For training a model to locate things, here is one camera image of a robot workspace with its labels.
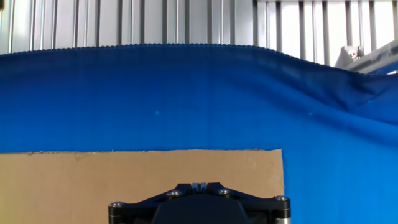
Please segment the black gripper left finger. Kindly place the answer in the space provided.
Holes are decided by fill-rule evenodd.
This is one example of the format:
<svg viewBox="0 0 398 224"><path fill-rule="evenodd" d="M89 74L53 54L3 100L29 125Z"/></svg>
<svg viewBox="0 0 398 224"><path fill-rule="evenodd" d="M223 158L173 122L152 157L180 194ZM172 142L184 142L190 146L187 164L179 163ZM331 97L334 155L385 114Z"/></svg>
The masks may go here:
<svg viewBox="0 0 398 224"><path fill-rule="evenodd" d="M151 223L158 208L165 202L197 193L199 183L178 184L174 189L168 190L151 198L137 203L113 202L108 205L109 224L135 223L138 219Z"/></svg>

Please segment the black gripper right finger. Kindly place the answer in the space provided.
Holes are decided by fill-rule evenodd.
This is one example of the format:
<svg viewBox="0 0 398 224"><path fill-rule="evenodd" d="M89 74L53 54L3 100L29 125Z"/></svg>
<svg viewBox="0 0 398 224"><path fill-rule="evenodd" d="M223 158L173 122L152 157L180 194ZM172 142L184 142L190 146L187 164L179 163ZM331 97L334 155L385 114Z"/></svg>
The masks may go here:
<svg viewBox="0 0 398 224"><path fill-rule="evenodd" d="M236 203L239 209L225 208L228 215L242 215L248 223L291 224L290 199L284 195L260 198L223 186L219 182L199 183L198 193L223 197Z"/></svg>

